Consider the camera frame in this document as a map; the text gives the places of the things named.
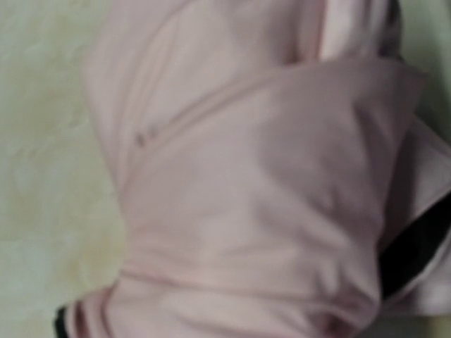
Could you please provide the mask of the pink folding umbrella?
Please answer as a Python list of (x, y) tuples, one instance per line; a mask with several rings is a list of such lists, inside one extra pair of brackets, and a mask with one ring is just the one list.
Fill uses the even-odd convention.
[(113, 1), (85, 61), (128, 246), (58, 337), (354, 337), (450, 312), (450, 146), (397, 1)]

